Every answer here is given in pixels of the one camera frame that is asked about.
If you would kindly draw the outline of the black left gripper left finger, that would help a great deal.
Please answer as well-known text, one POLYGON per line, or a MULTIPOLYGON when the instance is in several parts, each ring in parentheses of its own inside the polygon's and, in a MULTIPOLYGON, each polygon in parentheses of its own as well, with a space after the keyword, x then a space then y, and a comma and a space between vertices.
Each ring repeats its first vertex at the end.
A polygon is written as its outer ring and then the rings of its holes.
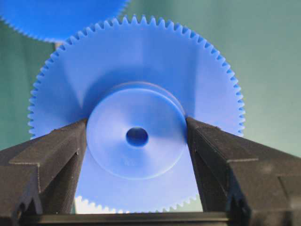
POLYGON ((0 224, 24 213, 69 214, 85 155, 87 120, 0 152, 0 224))

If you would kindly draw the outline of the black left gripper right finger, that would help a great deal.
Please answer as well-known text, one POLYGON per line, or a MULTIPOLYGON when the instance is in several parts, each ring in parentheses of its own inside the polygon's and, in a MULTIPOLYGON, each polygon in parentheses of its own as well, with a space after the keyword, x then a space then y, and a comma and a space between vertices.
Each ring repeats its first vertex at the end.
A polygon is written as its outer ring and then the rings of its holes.
POLYGON ((243 226, 300 225, 299 157, 191 117, 186 123, 204 211, 231 212, 243 226))

